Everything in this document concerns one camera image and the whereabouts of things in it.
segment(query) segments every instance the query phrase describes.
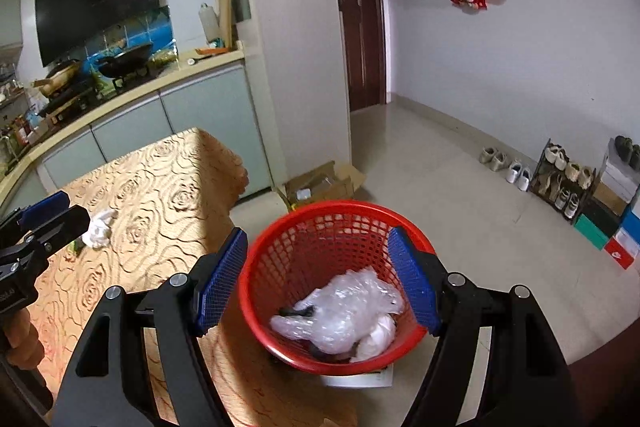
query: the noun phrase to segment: human hand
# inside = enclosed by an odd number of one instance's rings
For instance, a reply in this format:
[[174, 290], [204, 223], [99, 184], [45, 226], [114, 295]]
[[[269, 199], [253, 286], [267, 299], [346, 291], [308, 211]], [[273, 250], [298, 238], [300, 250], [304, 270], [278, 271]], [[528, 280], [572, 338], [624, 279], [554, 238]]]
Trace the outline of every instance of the human hand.
[[24, 308], [2, 325], [11, 349], [7, 362], [20, 369], [35, 369], [44, 358], [44, 346], [38, 339], [38, 330], [31, 324], [31, 315]]

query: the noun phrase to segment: kitchen cabinet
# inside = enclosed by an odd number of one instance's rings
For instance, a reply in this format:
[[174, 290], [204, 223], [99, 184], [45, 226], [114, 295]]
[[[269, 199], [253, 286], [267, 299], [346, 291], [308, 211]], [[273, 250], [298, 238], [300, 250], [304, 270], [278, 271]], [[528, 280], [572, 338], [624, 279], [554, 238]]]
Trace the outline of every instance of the kitchen cabinet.
[[0, 0], [0, 48], [21, 42], [20, 0]]
[[104, 156], [88, 128], [44, 159], [44, 166], [57, 188], [104, 164]]
[[157, 94], [92, 124], [92, 130], [108, 162], [173, 134]]
[[38, 203], [48, 196], [35, 169], [23, 176], [17, 183], [15, 192], [9, 197], [8, 203], [2, 205], [2, 217], [12, 210], [20, 207], [24, 208], [33, 203]]
[[249, 173], [244, 196], [270, 187], [267, 159], [242, 66], [162, 90], [160, 96], [175, 132], [199, 127], [242, 158]]

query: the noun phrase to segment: red plastic basket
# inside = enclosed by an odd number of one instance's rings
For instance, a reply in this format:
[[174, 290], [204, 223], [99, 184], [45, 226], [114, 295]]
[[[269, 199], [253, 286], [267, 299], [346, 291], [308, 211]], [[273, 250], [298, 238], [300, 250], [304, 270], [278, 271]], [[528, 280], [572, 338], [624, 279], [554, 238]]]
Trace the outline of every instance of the red plastic basket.
[[380, 356], [364, 362], [324, 363], [298, 341], [271, 330], [270, 318], [348, 269], [372, 266], [380, 279], [402, 285], [386, 251], [391, 228], [401, 225], [415, 246], [435, 253], [411, 222], [382, 206], [359, 201], [322, 201], [273, 223], [251, 245], [239, 279], [240, 305], [254, 335], [276, 357], [320, 375], [359, 375], [381, 369], [407, 354], [424, 336], [405, 298], [396, 337]]

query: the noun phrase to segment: black shoe box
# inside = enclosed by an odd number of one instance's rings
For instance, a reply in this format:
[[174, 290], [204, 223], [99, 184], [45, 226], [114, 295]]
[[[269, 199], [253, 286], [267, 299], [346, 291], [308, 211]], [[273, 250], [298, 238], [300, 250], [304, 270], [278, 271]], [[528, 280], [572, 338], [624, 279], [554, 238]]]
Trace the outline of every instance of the black shoe box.
[[582, 213], [607, 237], [612, 237], [620, 228], [620, 218], [595, 198], [589, 197]]

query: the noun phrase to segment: stack of boxes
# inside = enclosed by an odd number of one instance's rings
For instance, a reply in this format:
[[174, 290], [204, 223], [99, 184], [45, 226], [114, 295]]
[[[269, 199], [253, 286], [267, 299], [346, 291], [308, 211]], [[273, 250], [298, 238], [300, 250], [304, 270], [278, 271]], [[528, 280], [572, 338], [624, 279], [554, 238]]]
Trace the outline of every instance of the stack of boxes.
[[624, 269], [640, 253], [640, 172], [625, 164], [609, 141], [593, 195], [587, 199], [575, 228]]

